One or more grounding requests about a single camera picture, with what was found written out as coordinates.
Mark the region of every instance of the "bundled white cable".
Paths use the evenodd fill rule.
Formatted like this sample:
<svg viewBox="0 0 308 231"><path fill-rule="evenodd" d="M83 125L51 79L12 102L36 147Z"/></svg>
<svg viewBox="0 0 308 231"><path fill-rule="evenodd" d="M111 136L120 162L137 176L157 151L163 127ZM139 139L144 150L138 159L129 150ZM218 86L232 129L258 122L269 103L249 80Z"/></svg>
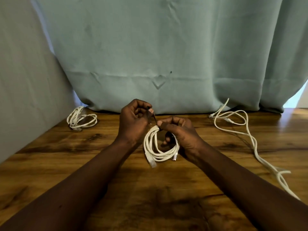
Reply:
<svg viewBox="0 0 308 231"><path fill-rule="evenodd" d="M66 119L67 124L69 124L70 128L72 128L73 130L81 131L83 128L89 128L89 127L95 126L97 123L96 114L81 114L83 108L84 106L79 106L75 108ZM93 119L89 121L88 123L79 125L78 123L81 120L85 119L86 117L92 117Z"/></svg>
<svg viewBox="0 0 308 231"><path fill-rule="evenodd" d="M166 152L160 151L157 146L157 132L158 131L159 131L158 126L152 127L150 131L146 134L144 138L144 142L143 142L145 156L147 157L147 160L149 164L152 166L152 168L156 167L156 161L165 161L167 159L170 159L171 157L173 157L173 160L176 160L176 157L177 157L177 154L180 148L179 143L176 137L174 136L175 146L169 151L166 151ZM159 153L155 153L152 149L153 137L154 137L155 147Z"/></svg>
<svg viewBox="0 0 308 231"><path fill-rule="evenodd" d="M237 134L249 136L249 137L250 137L250 140L251 140L251 143L252 143L252 146L253 146L253 151L254 151L254 155L255 155L256 159L257 159L261 164L263 164L264 166L270 168L270 169L273 171L273 173L276 175L277 181L279 182L279 184L283 187L283 189L284 189L287 193L289 193L289 194L292 195L293 197L295 197L295 198L297 198L298 200L300 200L300 199L296 196L296 194L294 194L293 191L289 189L289 186L288 186L287 182L285 181L285 179L284 179L283 176L282 176L282 174L284 174L284 173L291 173L291 171L288 171L288 170L285 170L285 169L281 169L281 168L279 168L279 167L275 167L275 166L271 165L269 162L267 162L266 160L264 160L263 158L261 158L261 157L259 156L258 151L257 151L257 141L256 141L256 139L250 134L250 131L249 131L249 128L248 128L248 115L247 115L247 113L246 113L244 110L237 110L237 111L235 111L235 112L229 111L229 112L225 112L225 113L220 114L220 112L221 112L221 111L224 109L224 107L227 105L228 101L229 101L229 98L227 99L226 103L225 103L219 110L217 110L215 113L213 113L213 114L211 114L211 115L209 116L209 118L214 118L214 125L215 125L218 129L220 129L220 130L222 130L222 131L232 132L232 133L237 133ZM246 118L243 117L242 115L238 114L238 112L243 112L243 113L245 114ZM242 118L242 119L244 120L244 123L240 124L240 123L236 123L236 122L230 120L228 117L232 116L233 114L236 114L237 116L239 116L240 118ZM224 119L224 120L226 120L227 122L230 122L230 123L232 123L232 124L236 124L236 125L240 125L240 126L244 126L244 125L245 125L245 126L246 126L246 131L247 131L247 133L222 129L222 128L220 128L220 127L218 127L218 126L216 125L216 119L217 119L217 118Z"/></svg>

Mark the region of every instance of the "person's left arm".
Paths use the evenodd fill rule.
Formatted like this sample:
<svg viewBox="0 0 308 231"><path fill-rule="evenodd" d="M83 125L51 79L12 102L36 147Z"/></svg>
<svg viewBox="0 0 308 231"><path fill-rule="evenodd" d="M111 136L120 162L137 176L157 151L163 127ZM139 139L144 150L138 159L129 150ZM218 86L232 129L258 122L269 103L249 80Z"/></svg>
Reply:
<svg viewBox="0 0 308 231"><path fill-rule="evenodd" d="M152 113L152 105L141 100L125 106L115 141L11 217L0 231L77 230L117 168L135 149Z"/></svg>

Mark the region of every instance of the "wooden table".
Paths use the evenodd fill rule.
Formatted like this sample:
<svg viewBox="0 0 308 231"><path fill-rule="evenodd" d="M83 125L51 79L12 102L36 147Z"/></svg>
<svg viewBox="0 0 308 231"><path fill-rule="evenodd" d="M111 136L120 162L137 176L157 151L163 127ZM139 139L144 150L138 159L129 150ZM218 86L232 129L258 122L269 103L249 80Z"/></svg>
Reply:
<svg viewBox="0 0 308 231"><path fill-rule="evenodd" d="M308 110L286 109L280 114L249 113L249 128L260 156L286 168L290 188L308 203ZM222 153L278 186L253 156L249 139L222 132L208 115L182 115L198 134ZM118 115L98 114L99 123L82 132L65 121L37 138L0 165L0 224L40 194L77 170L117 135ZM224 120L218 125L237 131ZM94 207L84 230L206 230L206 219L217 226L255 230L245 215L196 166L181 156L151 168L139 147L124 163Z"/></svg>

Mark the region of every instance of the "gray-green fabric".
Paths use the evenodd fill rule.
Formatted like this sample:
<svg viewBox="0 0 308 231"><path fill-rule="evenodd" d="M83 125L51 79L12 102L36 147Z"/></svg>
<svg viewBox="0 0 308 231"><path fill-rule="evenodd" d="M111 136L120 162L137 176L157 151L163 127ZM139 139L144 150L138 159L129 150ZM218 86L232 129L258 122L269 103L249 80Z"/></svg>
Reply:
<svg viewBox="0 0 308 231"><path fill-rule="evenodd" d="M307 80L308 0L37 0L56 57L93 110L283 104Z"/></svg>

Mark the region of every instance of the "person's right hand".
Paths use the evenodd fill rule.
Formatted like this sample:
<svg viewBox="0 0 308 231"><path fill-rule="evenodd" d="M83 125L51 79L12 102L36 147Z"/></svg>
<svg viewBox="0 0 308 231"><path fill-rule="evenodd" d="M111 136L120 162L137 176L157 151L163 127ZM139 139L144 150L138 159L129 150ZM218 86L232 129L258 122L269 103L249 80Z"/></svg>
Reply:
<svg viewBox="0 0 308 231"><path fill-rule="evenodd" d="M197 134L191 120L171 116L157 121L157 125L164 131L167 131L164 144L172 142L172 134L175 135L180 146L184 148L185 155L190 160L194 160L201 149L206 147L206 142Z"/></svg>

